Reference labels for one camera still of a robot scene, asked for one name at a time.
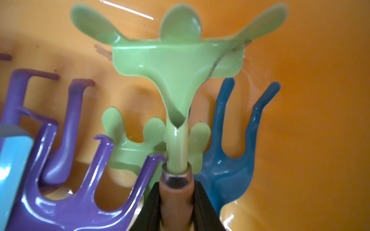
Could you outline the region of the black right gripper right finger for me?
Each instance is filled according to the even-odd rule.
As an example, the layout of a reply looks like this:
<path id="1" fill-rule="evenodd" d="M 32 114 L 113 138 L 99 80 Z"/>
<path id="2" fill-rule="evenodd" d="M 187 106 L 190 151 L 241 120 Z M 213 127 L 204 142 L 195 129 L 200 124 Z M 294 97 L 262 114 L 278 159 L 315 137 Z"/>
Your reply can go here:
<path id="1" fill-rule="evenodd" d="M 195 231 L 225 231 L 203 186 L 198 181 L 195 181 L 192 219 Z"/>

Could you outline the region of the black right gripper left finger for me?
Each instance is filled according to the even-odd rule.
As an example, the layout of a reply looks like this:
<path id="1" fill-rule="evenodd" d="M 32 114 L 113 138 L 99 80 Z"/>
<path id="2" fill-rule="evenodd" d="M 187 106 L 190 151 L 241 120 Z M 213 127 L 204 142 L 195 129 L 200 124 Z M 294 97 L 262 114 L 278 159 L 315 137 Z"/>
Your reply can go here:
<path id="1" fill-rule="evenodd" d="M 159 231 L 161 222 L 160 185 L 155 183 L 130 231 Z"/>

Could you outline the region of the yellow plastic storage tray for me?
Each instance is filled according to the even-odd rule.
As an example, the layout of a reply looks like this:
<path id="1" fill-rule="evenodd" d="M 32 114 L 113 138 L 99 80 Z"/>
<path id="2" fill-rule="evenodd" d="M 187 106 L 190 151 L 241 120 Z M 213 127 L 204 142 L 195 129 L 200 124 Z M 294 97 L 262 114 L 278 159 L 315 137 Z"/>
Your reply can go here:
<path id="1" fill-rule="evenodd" d="M 153 118 L 166 118 L 148 79 L 124 77 L 98 54 L 96 41 L 69 16 L 74 1 L 1 1 L 1 100 L 18 68 L 57 72 L 32 78 L 25 106 L 63 125 L 73 79 L 93 79 L 83 97 L 75 160 L 60 198 L 81 185 L 96 152 L 101 116 L 120 110 L 128 137 L 143 140 Z M 281 89 L 265 107 L 255 170 L 246 193 L 225 206 L 228 231 L 367 231 L 370 228 L 370 3 L 287 1 L 288 19 L 245 51 L 225 112 L 222 146 L 244 151 L 251 110 L 272 82 Z"/>

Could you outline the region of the green three-prong rake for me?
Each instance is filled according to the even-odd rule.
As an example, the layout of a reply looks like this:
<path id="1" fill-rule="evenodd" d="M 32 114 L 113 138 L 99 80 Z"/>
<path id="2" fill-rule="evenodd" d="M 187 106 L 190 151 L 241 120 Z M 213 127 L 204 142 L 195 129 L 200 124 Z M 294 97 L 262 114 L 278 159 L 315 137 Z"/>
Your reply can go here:
<path id="1" fill-rule="evenodd" d="M 158 147 L 166 157 L 151 185 L 151 190 L 155 183 L 160 185 L 160 229 L 194 229 L 195 176 L 210 148 L 213 125 L 199 122 L 189 126 L 193 98 L 210 78 L 234 79 L 242 69 L 245 48 L 284 23 L 287 5 L 272 6 L 237 35 L 222 39 L 202 39 L 198 14 L 185 4 L 170 9 L 162 19 L 159 38 L 149 40 L 126 38 L 84 4 L 75 5 L 70 15 L 79 31 L 111 46 L 110 56 L 118 73 L 144 77 L 156 85 L 166 108 L 166 120 L 148 121 L 144 138 L 149 151 Z"/>

